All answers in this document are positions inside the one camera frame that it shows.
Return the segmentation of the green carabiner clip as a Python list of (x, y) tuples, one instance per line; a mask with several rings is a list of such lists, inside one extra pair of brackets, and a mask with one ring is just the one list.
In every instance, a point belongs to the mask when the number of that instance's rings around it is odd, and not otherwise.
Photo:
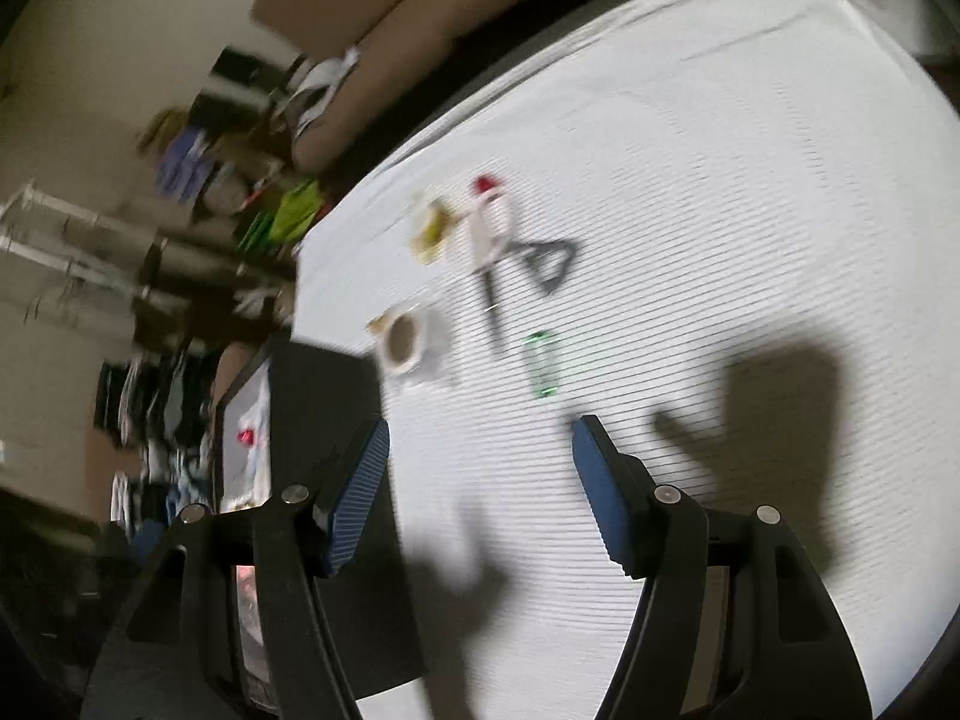
[(558, 338), (551, 330), (537, 330), (524, 340), (524, 364), (532, 393), (551, 397), (560, 385)]

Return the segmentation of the clear plastic candy bag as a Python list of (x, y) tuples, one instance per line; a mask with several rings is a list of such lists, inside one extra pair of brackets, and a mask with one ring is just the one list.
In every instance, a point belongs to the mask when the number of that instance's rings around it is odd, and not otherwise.
[(416, 260), (431, 263), (443, 254), (446, 239), (459, 224), (459, 211), (441, 195), (416, 195), (407, 215), (409, 243)]

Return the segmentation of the black storage box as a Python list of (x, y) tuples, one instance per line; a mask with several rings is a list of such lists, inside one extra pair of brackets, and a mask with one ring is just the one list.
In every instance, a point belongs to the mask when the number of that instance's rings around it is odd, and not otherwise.
[(218, 518), (281, 718), (355, 718), (423, 671), (373, 361), (267, 343), (218, 406)]

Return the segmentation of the neon yellow green bag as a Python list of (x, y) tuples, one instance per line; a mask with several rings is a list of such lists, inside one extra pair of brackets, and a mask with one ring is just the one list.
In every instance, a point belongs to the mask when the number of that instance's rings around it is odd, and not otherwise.
[(267, 231), (270, 249), (281, 249), (304, 238), (316, 221), (329, 211), (329, 200), (317, 181), (306, 181), (286, 190)]

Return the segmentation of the white table cloth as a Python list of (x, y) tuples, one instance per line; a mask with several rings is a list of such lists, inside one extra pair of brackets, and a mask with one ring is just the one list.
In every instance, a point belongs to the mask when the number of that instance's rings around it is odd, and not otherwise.
[[(483, 174), (517, 221), (500, 356), (467, 229)], [(460, 215), (431, 263), (421, 193)], [(579, 254), (544, 296), (514, 247), (553, 239)], [(479, 89), (309, 232), (295, 330), (363, 353), (418, 298), (452, 376), (384, 405), (428, 671), (366, 717), (597, 712), (640, 585), (574, 470), (583, 413), (701, 504), (784, 515), (875, 710), (932, 655), (958, 606), (958, 117), (848, 0), (626, 0)]]

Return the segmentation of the metal eiffel tower opener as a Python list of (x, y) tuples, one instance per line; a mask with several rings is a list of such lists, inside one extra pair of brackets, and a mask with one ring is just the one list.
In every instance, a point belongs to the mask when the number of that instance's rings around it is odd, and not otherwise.
[(579, 245), (573, 239), (527, 241), (519, 242), (514, 252), (540, 293), (553, 296), (573, 270)]

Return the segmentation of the white tape roll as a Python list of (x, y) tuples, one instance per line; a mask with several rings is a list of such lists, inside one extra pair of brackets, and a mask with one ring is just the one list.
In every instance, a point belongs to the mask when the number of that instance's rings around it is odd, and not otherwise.
[(394, 305), (381, 317), (374, 336), (377, 362), (386, 379), (436, 382), (448, 373), (451, 332), (436, 302)]

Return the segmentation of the white blue printed carton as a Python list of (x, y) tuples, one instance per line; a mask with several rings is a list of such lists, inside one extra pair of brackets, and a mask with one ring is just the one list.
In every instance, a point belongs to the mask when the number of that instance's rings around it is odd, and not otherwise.
[[(270, 364), (264, 362), (252, 372), (238, 393), (224, 407), (221, 429), (222, 512), (254, 509), (272, 494), (270, 472)], [(252, 447), (238, 440), (241, 429), (251, 427), (257, 434)]]

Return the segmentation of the white coat rack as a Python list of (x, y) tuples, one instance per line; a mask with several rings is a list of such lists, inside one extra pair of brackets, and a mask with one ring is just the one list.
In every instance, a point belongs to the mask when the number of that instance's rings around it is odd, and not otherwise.
[(257, 284), (245, 266), (49, 195), (28, 182), (2, 203), (2, 252), (76, 288), (167, 309), (206, 296), (233, 299)]

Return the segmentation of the white handled scissors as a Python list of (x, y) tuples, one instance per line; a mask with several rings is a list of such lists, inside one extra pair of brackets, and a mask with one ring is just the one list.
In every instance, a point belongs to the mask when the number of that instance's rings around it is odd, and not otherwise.
[(496, 356), (503, 353), (503, 328), (494, 269), (511, 252), (516, 227), (516, 211), (503, 187), (495, 185), (478, 193), (467, 218), (467, 229), (472, 271), (482, 286), (483, 316), (490, 329), (491, 346)]

